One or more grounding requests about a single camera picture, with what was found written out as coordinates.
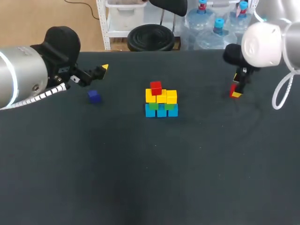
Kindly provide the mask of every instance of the small blue cube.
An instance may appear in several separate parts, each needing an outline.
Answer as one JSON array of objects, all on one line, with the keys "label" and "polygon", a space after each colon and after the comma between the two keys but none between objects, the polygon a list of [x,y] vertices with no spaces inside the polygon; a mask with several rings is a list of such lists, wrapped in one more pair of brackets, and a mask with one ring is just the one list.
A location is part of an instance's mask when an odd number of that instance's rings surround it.
[{"label": "small blue cube", "polygon": [[164,104],[158,105],[157,117],[167,117],[167,110],[165,110]]},{"label": "small blue cube", "polygon": [[89,90],[88,95],[91,103],[95,104],[101,102],[101,96],[96,90]]},{"label": "small blue cube", "polygon": [[145,105],[145,110],[146,110],[146,117],[155,117],[155,110],[151,110],[149,107],[149,104]]},{"label": "small blue cube", "polygon": [[174,109],[168,110],[169,117],[178,117],[178,104],[175,104]]}]

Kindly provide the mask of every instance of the storage bin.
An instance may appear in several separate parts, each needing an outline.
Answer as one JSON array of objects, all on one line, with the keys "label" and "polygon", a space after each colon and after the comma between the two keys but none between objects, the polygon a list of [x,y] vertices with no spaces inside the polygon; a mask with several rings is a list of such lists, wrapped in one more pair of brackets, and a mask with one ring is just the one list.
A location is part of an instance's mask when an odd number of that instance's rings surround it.
[{"label": "storage bin", "polygon": [[106,0],[105,5],[109,9],[110,28],[117,31],[131,31],[144,24],[144,8],[147,5],[112,5]]}]

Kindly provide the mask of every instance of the white cable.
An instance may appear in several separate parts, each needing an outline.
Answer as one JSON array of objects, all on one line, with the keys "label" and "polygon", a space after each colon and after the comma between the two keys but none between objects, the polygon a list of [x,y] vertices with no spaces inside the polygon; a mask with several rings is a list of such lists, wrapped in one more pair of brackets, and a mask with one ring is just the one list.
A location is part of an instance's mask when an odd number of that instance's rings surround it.
[{"label": "white cable", "polygon": [[254,11],[254,16],[256,17],[256,19],[259,21],[259,22],[265,22],[264,19],[262,19],[256,12],[256,10]]},{"label": "white cable", "polygon": [[[294,75],[300,75],[300,71],[296,70],[295,68],[292,67],[292,64],[287,56],[285,40],[286,40],[286,33],[287,33],[288,29],[291,27],[291,25],[292,25],[292,23],[290,23],[286,27],[284,34],[282,35],[282,55],[283,55],[283,58],[285,60],[287,67],[289,68],[289,70],[291,72],[281,80],[281,82],[277,85],[277,87],[274,91],[273,98],[272,98],[272,106],[276,110],[281,109],[283,107],[283,105],[285,104],[285,101],[286,101],[287,97],[289,96],[289,93],[292,88]],[[277,101],[278,94],[279,94],[281,88],[283,87],[283,85],[285,84],[285,82],[287,82],[288,80],[290,80],[290,81],[287,85],[285,95],[284,95],[283,99],[281,100],[280,104],[277,105],[276,101]]]},{"label": "white cable", "polygon": [[46,98],[46,97],[48,97],[48,96],[51,96],[51,95],[53,95],[53,94],[55,94],[55,93],[59,93],[59,92],[61,92],[61,91],[65,91],[65,90],[67,90],[66,84],[65,84],[65,83],[61,83],[61,84],[58,85],[57,87],[52,88],[51,90],[48,90],[48,91],[46,91],[45,93],[39,94],[39,95],[37,95],[37,96],[35,96],[35,97],[28,98],[28,99],[26,99],[26,100],[23,100],[23,101],[21,101],[21,102],[17,102],[17,103],[12,104],[12,105],[9,105],[9,106],[4,107],[4,108],[2,108],[2,109],[0,109],[0,110],[6,110],[6,109],[12,109],[12,108],[18,108],[18,107],[20,107],[20,106],[28,105],[28,104],[37,102],[37,101],[39,101],[39,100],[41,100],[41,99],[43,99],[43,98]]}]

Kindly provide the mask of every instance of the stacked blocks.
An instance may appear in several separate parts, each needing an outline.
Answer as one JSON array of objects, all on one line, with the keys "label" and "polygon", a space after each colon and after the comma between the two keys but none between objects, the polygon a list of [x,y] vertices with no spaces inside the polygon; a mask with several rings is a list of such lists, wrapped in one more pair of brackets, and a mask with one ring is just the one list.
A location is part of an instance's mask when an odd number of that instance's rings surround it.
[{"label": "stacked blocks", "polygon": [[146,117],[178,117],[177,91],[162,89],[160,81],[146,89]]}]

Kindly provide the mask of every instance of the cable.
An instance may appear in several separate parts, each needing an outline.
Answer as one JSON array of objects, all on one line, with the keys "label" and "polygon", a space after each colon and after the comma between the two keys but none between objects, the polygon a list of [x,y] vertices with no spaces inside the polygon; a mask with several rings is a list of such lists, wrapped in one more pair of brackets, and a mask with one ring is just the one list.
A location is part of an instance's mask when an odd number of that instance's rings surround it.
[{"label": "cable", "polygon": [[94,17],[94,19],[99,20],[99,18],[94,16],[93,9],[88,3],[85,3],[85,2],[71,2],[71,1],[67,1],[67,0],[64,0],[64,1],[67,2],[67,3],[71,3],[71,4],[84,4],[84,5],[87,5],[88,7],[90,7],[90,10],[92,12],[92,16]]},{"label": "cable", "polygon": [[[289,96],[291,88],[292,88],[294,76],[295,75],[300,75],[300,71],[298,71],[298,70],[296,70],[295,68],[292,67],[292,64],[291,64],[291,62],[288,58],[287,50],[286,50],[286,43],[285,43],[286,33],[289,30],[289,28],[291,27],[291,25],[292,25],[292,23],[290,22],[290,24],[286,27],[286,29],[285,29],[285,31],[282,35],[282,56],[284,58],[284,61],[287,65],[287,67],[289,68],[289,70],[291,72],[281,80],[281,82],[278,84],[278,86],[276,87],[276,89],[274,91],[273,98],[272,98],[272,106],[276,110],[281,109],[283,107],[283,105],[285,104],[285,101],[286,101],[287,97]],[[285,82],[287,82],[288,80],[289,80],[289,83],[287,85],[285,95],[284,95],[282,101],[280,102],[280,104],[277,105],[276,100],[277,100],[278,94],[279,94],[281,88],[283,87],[283,85],[285,84]]]},{"label": "cable", "polygon": [[61,91],[65,91],[67,90],[67,87],[66,87],[66,84],[65,83],[61,83],[60,85],[58,85],[57,87],[55,88],[52,88],[51,90],[48,90],[42,94],[39,94],[35,97],[32,97],[32,98],[28,98],[26,100],[23,100],[21,102],[17,102],[15,104],[12,104],[12,105],[9,105],[9,106],[6,106],[0,110],[6,110],[6,109],[12,109],[12,108],[18,108],[18,107],[21,107],[21,106],[24,106],[24,105],[28,105],[28,104],[31,104],[31,103],[34,103],[34,102],[37,102],[43,98],[46,98],[46,97],[49,97],[53,94],[56,94],[56,93],[59,93]]}]

